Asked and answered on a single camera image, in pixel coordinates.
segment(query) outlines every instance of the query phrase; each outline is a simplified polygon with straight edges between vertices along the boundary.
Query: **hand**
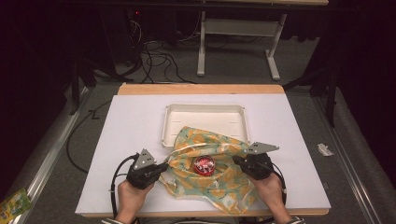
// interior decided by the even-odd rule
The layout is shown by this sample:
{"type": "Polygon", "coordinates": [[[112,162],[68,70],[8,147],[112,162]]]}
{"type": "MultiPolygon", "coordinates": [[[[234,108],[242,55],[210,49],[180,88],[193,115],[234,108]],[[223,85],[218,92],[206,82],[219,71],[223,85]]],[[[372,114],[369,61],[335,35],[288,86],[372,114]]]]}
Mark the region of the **hand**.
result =
{"type": "Polygon", "coordinates": [[[151,184],[145,189],[133,187],[127,180],[118,186],[119,193],[119,213],[116,220],[125,224],[132,223],[136,213],[142,208],[146,195],[154,187],[151,184]]]}
{"type": "Polygon", "coordinates": [[[275,174],[270,174],[269,177],[262,180],[247,177],[256,187],[259,197],[271,210],[276,223],[290,221],[291,216],[282,201],[282,184],[279,177],[275,174]]]}

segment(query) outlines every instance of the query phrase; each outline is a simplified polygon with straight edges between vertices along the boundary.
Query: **red object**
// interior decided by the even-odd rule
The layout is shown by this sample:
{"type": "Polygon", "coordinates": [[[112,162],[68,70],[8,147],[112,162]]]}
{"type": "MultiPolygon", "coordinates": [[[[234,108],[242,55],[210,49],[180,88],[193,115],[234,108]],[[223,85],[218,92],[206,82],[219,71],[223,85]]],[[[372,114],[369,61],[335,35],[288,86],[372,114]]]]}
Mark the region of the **red object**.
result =
{"type": "Polygon", "coordinates": [[[213,175],[215,172],[215,161],[210,156],[200,156],[195,160],[194,171],[198,175],[213,175]]]}

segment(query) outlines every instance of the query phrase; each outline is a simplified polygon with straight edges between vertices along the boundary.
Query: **white paper scrap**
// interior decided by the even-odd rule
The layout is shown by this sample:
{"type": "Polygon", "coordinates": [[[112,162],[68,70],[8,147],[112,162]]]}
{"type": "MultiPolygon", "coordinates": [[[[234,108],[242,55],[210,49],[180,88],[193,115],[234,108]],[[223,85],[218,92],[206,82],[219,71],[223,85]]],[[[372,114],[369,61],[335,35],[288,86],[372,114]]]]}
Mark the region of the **white paper scrap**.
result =
{"type": "Polygon", "coordinates": [[[334,153],[328,149],[328,146],[325,146],[325,145],[323,145],[322,143],[320,143],[320,144],[318,145],[318,149],[319,149],[319,152],[320,152],[323,156],[333,156],[333,155],[334,155],[334,153]]]}

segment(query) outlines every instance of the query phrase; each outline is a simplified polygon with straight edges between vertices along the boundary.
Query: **rectangular tray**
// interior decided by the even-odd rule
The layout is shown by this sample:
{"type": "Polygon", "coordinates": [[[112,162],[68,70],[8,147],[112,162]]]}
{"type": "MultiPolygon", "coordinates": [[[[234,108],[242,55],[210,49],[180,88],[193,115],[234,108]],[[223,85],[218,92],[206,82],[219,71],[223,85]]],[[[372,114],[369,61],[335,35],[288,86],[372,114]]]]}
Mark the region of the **rectangular tray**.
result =
{"type": "Polygon", "coordinates": [[[220,133],[248,144],[245,108],[241,105],[178,105],[166,107],[163,146],[173,149],[184,126],[220,133]]]}

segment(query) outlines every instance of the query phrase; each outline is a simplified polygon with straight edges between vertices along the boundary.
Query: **table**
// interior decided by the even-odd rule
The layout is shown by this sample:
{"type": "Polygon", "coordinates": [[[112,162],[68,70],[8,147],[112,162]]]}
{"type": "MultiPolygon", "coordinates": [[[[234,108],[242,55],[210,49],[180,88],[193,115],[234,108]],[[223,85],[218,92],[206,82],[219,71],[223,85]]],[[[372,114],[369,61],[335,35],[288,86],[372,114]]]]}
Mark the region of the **table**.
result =
{"type": "MultiPolygon", "coordinates": [[[[328,0],[221,0],[220,2],[258,3],[258,4],[281,4],[281,5],[303,5],[303,6],[327,6],[328,0]]],[[[277,71],[274,54],[287,14],[280,15],[279,21],[241,21],[225,19],[207,19],[205,11],[201,12],[200,48],[198,54],[198,77],[205,75],[205,35],[251,35],[271,36],[272,46],[265,50],[265,58],[270,68],[273,80],[280,80],[277,71]]]]}
{"type": "MultiPolygon", "coordinates": [[[[331,208],[304,139],[282,87],[278,85],[122,85],[108,111],[92,165],[82,191],[77,214],[111,217],[110,183],[118,165],[128,156],[150,151],[163,161],[169,150],[162,147],[165,108],[179,104],[238,104],[246,109],[251,141],[280,146],[270,152],[285,176],[287,208],[292,215],[321,216],[331,208]]],[[[126,173],[125,164],[120,173],[126,173]]],[[[270,215],[256,201],[241,216],[270,215]]],[[[228,216],[205,200],[175,200],[157,182],[138,217],[220,217],[228,216]]]]}

